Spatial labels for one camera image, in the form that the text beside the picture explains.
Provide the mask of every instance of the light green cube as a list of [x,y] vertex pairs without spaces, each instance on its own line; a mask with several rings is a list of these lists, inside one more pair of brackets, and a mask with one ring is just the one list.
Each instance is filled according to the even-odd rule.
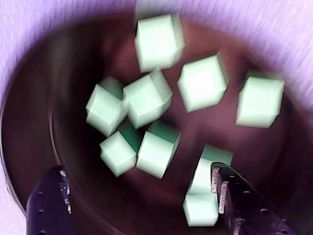
[[141,72],[171,68],[185,47],[180,17],[163,15],[139,20],[134,45]]
[[213,227],[219,218],[216,193],[187,194],[182,207],[189,227]]
[[128,117],[135,129],[159,119],[172,102],[173,91],[160,70],[124,87]]
[[284,87],[270,74],[250,73],[238,96],[236,125],[269,128],[280,113]]
[[108,137],[125,119],[128,108],[122,99],[123,88],[118,81],[109,77],[101,85],[95,86],[86,105],[86,122]]
[[136,167],[162,179],[177,150],[181,132],[159,121],[146,131]]
[[217,105],[228,82],[217,54],[185,64],[177,86],[187,113]]
[[231,164],[233,153],[221,148],[206,144],[189,185],[188,194],[210,194],[212,179],[211,165],[213,162]]
[[100,157],[116,177],[136,166],[140,141],[134,129],[122,126],[100,144]]

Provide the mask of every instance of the foam cube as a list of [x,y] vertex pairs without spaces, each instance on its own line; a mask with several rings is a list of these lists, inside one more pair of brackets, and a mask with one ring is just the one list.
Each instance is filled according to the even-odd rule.
[[106,137],[110,136],[127,115],[122,95],[122,85],[112,77],[97,84],[86,105],[86,122]]
[[134,46],[141,72],[171,68],[185,47],[180,17],[163,15],[139,20]]
[[219,218],[216,193],[187,194],[182,207],[189,227],[213,227]]
[[228,82],[218,54],[183,65],[177,86],[187,113],[217,105]]
[[100,157],[116,177],[135,167],[141,140],[141,135],[125,124],[100,144]]
[[233,153],[221,148],[206,144],[195,170],[188,194],[211,194],[211,165],[213,162],[231,164]]
[[238,96],[236,125],[269,128],[280,113],[284,87],[277,76],[249,73]]
[[169,108],[173,91],[163,73],[156,70],[124,87],[129,107],[128,117],[134,128],[140,128],[157,119]]
[[146,131],[136,167],[162,179],[177,150],[181,132],[159,121]]

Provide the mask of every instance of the purple background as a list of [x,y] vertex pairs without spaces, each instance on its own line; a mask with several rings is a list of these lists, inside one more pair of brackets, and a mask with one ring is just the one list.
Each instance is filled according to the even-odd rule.
[[[137,12],[151,8],[179,11],[238,36],[281,71],[294,97],[307,109],[313,109],[313,1],[310,0],[2,0],[1,99],[15,65],[52,28],[119,8]],[[0,234],[25,233],[25,216],[7,192],[0,167]]]

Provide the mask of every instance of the cube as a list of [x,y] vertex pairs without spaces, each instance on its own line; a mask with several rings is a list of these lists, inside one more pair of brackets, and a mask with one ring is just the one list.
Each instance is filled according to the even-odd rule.
[[228,82],[218,54],[183,65],[177,86],[186,112],[217,105]]
[[180,131],[154,122],[143,137],[136,167],[162,179],[177,150],[180,136]]
[[195,170],[188,194],[210,194],[212,179],[211,165],[213,162],[231,164],[232,152],[206,144]]
[[172,102],[173,91],[156,70],[124,87],[128,117],[135,129],[159,119]]
[[101,85],[95,86],[86,105],[86,122],[108,137],[125,119],[128,109],[122,99],[123,87],[118,81],[108,77]]
[[216,193],[187,194],[182,207],[189,227],[213,227],[219,218]]
[[249,73],[238,96],[236,125],[269,128],[280,113],[285,82],[266,73]]
[[163,15],[139,20],[134,46],[141,72],[171,68],[185,47],[180,17]]
[[100,157],[116,177],[136,166],[141,139],[131,125],[125,124],[100,144]]

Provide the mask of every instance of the dark bowl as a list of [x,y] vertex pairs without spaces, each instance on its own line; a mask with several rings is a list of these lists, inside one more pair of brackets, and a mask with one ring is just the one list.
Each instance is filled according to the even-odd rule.
[[[23,210],[44,173],[62,164],[71,185],[78,234],[226,234],[222,218],[214,228],[188,228],[181,208],[203,145],[210,143],[233,150],[233,167],[273,209],[303,234],[313,233],[312,139],[306,117],[287,90],[281,115],[268,130],[236,127],[237,94],[245,73],[251,68],[267,70],[266,63],[238,40],[186,25],[198,32],[206,30],[210,46],[200,52],[188,49],[179,64],[164,71],[174,97],[161,120],[186,134],[162,181],[137,169],[115,178],[99,158],[99,143],[105,138],[86,124],[85,105],[104,75],[112,74],[124,84],[141,76],[136,60],[126,66],[131,72],[115,66],[125,31],[113,39],[108,36],[110,30],[124,28],[133,39],[132,16],[68,25],[42,39],[23,58],[1,110],[2,161],[12,194]],[[218,106],[188,115],[175,86],[181,65],[217,50],[224,51],[230,88]],[[210,124],[197,125],[206,123],[203,117]]]

